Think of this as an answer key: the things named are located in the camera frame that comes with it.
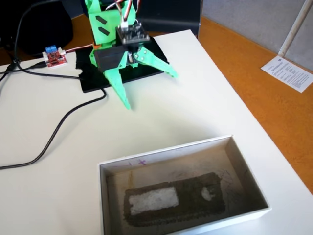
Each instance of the blue terminal block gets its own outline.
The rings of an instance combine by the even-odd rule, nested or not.
[[[53,53],[57,51],[56,46],[50,46],[45,48],[46,53]]]

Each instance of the red circuit board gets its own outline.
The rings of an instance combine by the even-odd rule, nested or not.
[[[60,55],[58,51],[47,53],[47,56],[48,61],[46,62],[46,64],[49,68],[67,63],[65,56]]]

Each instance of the white foam block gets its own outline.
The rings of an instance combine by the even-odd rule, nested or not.
[[[136,215],[146,211],[178,206],[179,199],[175,188],[170,187],[130,196],[129,203],[132,205],[131,215]]]

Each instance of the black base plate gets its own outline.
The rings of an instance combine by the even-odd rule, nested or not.
[[[164,53],[162,52],[161,48],[158,46],[154,38],[151,37],[151,41],[144,43],[144,46],[159,59],[168,63],[167,58],[165,57]],[[90,62],[89,55],[91,51],[92,47],[83,48],[76,51],[76,68],[83,71],[79,75],[79,77],[84,80],[89,80],[89,82],[81,80],[82,90],[85,93],[110,86],[108,80],[104,77],[104,75],[98,70],[96,66],[94,66]],[[133,68],[132,66],[126,66],[124,69],[120,69],[119,71],[123,83],[163,73],[163,71],[161,70],[141,64],[139,64],[136,68]]]

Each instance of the paper sheet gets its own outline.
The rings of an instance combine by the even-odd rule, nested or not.
[[[301,93],[313,82],[312,74],[280,56],[261,69]]]

